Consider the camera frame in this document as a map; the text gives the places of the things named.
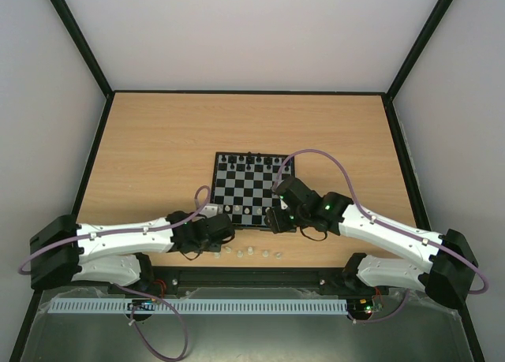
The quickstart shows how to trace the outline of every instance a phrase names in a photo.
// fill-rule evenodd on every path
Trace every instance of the wooden table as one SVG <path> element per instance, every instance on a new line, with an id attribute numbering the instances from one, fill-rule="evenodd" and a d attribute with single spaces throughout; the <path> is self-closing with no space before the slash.
<path id="1" fill-rule="evenodd" d="M 324 150 L 349 171 L 361 202 L 414 225 L 379 96 L 118 93 L 93 166 L 79 222 L 142 222 L 194 209 L 193 194 L 211 185 L 216 151 L 289 154 Z M 349 195 L 338 168 L 300 155 L 297 177 L 320 194 Z M 151 254 L 155 265 L 209 267 L 343 267 L 353 252 L 391 256 L 371 244 L 330 234 L 314 242 L 299 233 L 239 230 L 219 258 L 188 261 Z M 247 247 L 254 248 L 248 255 Z M 244 256 L 237 257 L 242 250 Z M 268 250 L 269 257 L 262 256 Z M 275 253 L 282 253 L 275 258 Z"/>

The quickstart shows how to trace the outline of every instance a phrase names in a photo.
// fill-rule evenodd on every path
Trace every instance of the black chessboard square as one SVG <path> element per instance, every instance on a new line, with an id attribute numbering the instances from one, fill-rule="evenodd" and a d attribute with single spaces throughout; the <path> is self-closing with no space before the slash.
<path id="1" fill-rule="evenodd" d="M 233 224 L 242 224 L 242 215 L 231 215 L 231 222 Z"/>
<path id="2" fill-rule="evenodd" d="M 251 223 L 254 224 L 255 226 L 260 226 L 262 220 L 263 220 L 262 215 L 253 215 Z"/>

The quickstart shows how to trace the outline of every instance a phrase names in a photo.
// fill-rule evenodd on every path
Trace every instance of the black chess piece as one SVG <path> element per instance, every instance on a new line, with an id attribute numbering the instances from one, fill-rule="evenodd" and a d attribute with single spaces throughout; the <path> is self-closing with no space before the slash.
<path id="1" fill-rule="evenodd" d="M 247 157 L 245 157 L 245 161 L 246 161 L 247 163 L 254 163 L 254 157 L 253 157 L 253 154 L 252 154 L 251 152 L 249 152 L 249 153 L 247 154 Z"/>

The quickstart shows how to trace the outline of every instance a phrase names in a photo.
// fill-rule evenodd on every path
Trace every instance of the white robotic arm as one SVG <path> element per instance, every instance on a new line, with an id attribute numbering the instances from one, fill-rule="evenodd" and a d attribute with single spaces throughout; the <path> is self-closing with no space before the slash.
<path id="1" fill-rule="evenodd" d="M 29 272 L 32 288 L 50 289 L 75 281 L 132 285 L 141 273 L 149 276 L 152 270 L 141 253 L 218 252 L 234 237 L 230 218 L 219 213 L 217 205 L 208 204 L 193 221 L 186 221 L 188 217 L 178 211 L 150 222 L 114 226 L 76 224 L 72 215 L 57 218 L 30 240 L 35 256 Z M 62 246 L 37 256 L 58 242 Z"/>
<path id="2" fill-rule="evenodd" d="M 459 232 L 429 232 L 363 207 L 360 211 L 351 198 L 335 192 L 321 197 L 295 177 L 288 177 L 275 188 L 275 193 L 281 197 L 282 205 L 269 209 L 265 220 L 274 233 L 311 227 L 325 234 L 367 241 L 402 258 L 379 259 L 355 253 L 342 273 L 348 287 L 404 287 L 425 291 L 433 300 L 449 308 L 464 305 L 475 273 L 454 255 L 475 267 L 477 261 Z"/>

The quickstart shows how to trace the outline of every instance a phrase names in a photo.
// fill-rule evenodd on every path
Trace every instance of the purple cable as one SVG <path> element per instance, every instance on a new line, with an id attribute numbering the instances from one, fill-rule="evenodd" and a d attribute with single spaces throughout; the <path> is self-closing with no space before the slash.
<path id="1" fill-rule="evenodd" d="M 407 299 L 409 298 L 410 290 L 405 291 L 405 296 L 403 297 L 402 303 L 396 308 L 392 313 L 389 315 L 386 315 L 384 317 L 381 317 L 380 319 L 368 319 L 368 320 L 356 320 L 350 313 L 347 314 L 353 322 L 359 323 L 359 324 L 372 324 L 372 323 L 380 323 L 381 321 L 385 321 L 393 317 L 394 315 L 397 315 L 398 312 L 400 312 L 405 305 L 407 304 Z"/>
<path id="2" fill-rule="evenodd" d="M 163 354 L 160 354 L 159 352 L 157 352 L 151 346 L 151 344 L 149 343 L 149 341 L 146 339 L 146 337 L 140 331 L 140 328 L 138 327 L 137 322 L 133 318 L 133 315 L 135 314 L 135 309 L 136 309 L 135 307 L 132 308 L 132 313 L 130 313 L 129 318 L 131 320 L 131 324 L 133 324 L 133 327 L 135 328 L 135 331 L 140 336 L 140 340 L 142 341 L 142 343 L 144 344 L 144 346 L 149 350 L 149 352 L 153 356 L 155 356 L 159 360 L 164 360 L 165 362 L 176 362 L 178 360 L 183 360 L 185 358 L 185 354 L 186 354 L 186 351 L 188 350 L 188 344 L 189 344 L 188 326 L 185 323 L 184 319 L 182 318 L 181 314 L 177 311 L 177 309 L 175 309 L 175 307 L 172 304 L 170 304 L 169 302 L 167 302 L 166 300 L 164 300 L 164 299 L 162 299 L 160 297 L 155 297 L 154 295 L 150 295 L 148 293 L 142 293 L 141 291 L 136 291 L 134 289 L 127 289 L 126 287 L 123 287 L 122 285 L 115 285 L 115 286 L 118 287 L 119 289 L 122 289 L 126 293 L 132 293 L 132 294 L 135 294 L 135 295 L 140 295 L 141 297 L 148 297 L 150 299 L 159 301 L 159 302 L 165 304 L 174 313 L 174 315 L 177 316 L 177 318 L 179 320 L 179 323 L 181 323 L 182 331 L 184 332 L 184 348 L 182 349 L 181 354 L 179 354 L 179 356 L 176 356 L 175 358 L 171 358 L 169 356 L 164 356 Z"/>
<path id="3" fill-rule="evenodd" d="M 168 224 L 166 226 L 157 226 L 157 227 L 149 228 L 148 232 L 158 232 L 160 230 L 171 230 L 172 228 L 177 228 L 178 226 L 181 226 L 182 224 L 185 224 L 185 223 L 193 220 L 196 216 L 198 216 L 198 214 L 205 208 L 205 206 L 211 200 L 211 189 L 208 186 L 204 185 L 204 186 L 201 186 L 199 189 L 197 189 L 197 191 L 195 193 L 196 205 L 198 206 L 198 194 L 200 194 L 200 192 L 204 189 L 207 190 L 207 196 L 205 197 L 204 202 L 190 216 L 181 220 L 180 222 L 175 222 L 174 224 Z M 102 232 L 96 232 L 96 236 L 102 237 L 102 236 L 110 236 L 112 234 L 138 233 L 138 232 L 144 232 L 144 228 L 131 228 L 131 229 L 127 229 L 127 230 L 103 230 Z M 48 246 L 44 246 L 43 248 L 37 250 L 35 253 L 28 256 L 21 263 L 21 265 L 17 268 L 17 272 L 21 275 L 30 275 L 31 271 L 23 270 L 23 268 L 26 265 L 28 265 L 28 263 L 33 261 L 35 258 L 41 256 L 45 252 L 49 252 L 50 250 L 52 250 L 54 248 L 58 248 L 62 245 L 71 244 L 75 241 L 83 240 L 83 239 L 90 238 L 90 237 L 91 237 L 91 234 L 88 233 L 88 234 L 83 234 L 80 236 L 69 237 L 64 240 L 56 241 L 53 244 L 49 244 Z"/>
<path id="4" fill-rule="evenodd" d="M 320 151 L 320 150 L 317 150 L 317 149 L 303 149 L 301 151 L 295 151 L 294 153 L 291 153 L 290 155 L 288 155 L 286 157 L 286 159 L 284 161 L 282 161 L 282 164 L 279 167 L 279 172 L 277 173 L 277 176 L 275 177 L 275 183 L 272 186 L 272 190 L 275 190 L 277 188 L 277 185 L 279 184 L 279 179 L 281 177 L 282 168 L 295 155 L 300 155 L 302 153 L 317 153 L 318 155 L 324 155 L 325 157 L 328 157 L 336 166 L 338 166 L 339 169 L 340 169 L 340 171 L 342 171 L 342 174 L 344 175 L 344 178 L 346 179 L 347 186 L 349 187 L 350 195 L 352 196 L 354 204 L 356 204 L 357 209 L 368 220 L 372 219 L 372 216 L 365 211 L 365 209 L 361 206 L 359 200 L 357 199 L 357 195 L 356 195 L 356 192 L 354 191 L 353 184 L 351 183 L 349 174 L 347 173 L 347 171 L 344 168 L 344 166 L 339 161 L 337 161 L 334 157 L 332 157 L 331 155 L 329 155 L 325 151 Z M 383 221 L 381 221 L 379 219 L 376 219 L 375 223 L 378 224 L 378 225 L 380 225 L 380 226 L 383 226 L 384 228 L 392 230 L 392 231 L 394 231 L 396 233 L 400 233 L 400 234 L 402 234 L 404 236 L 413 238 L 416 241 L 422 242 L 424 240 L 424 238 L 421 237 L 421 236 L 418 236 L 416 234 L 407 232 L 406 230 L 402 230 L 401 228 L 393 226 L 392 224 L 389 224 L 387 222 L 383 222 Z M 435 248 L 438 248 L 441 251 L 446 252 L 448 255 L 453 256 L 454 258 L 456 258 L 461 263 L 464 263 L 467 267 L 469 267 L 475 274 L 477 274 L 482 279 L 482 282 L 484 283 L 484 285 L 482 286 L 482 288 L 481 289 L 471 289 L 469 291 L 469 293 L 472 293 L 472 294 L 482 294 L 482 293 L 485 293 L 486 291 L 488 291 L 488 289 L 489 289 L 489 281 L 488 281 L 488 279 L 484 276 L 484 274 L 482 273 L 482 271 L 480 271 L 479 268 L 476 267 L 475 265 L 473 265 L 469 260 L 461 257 L 458 253 L 453 252 L 449 248 L 447 248 L 447 247 L 445 247 L 445 246 L 443 246 L 441 244 L 437 244 L 437 243 L 435 243 L 433 241 L 428 240 L 428 245 L 434 246 Z"/>

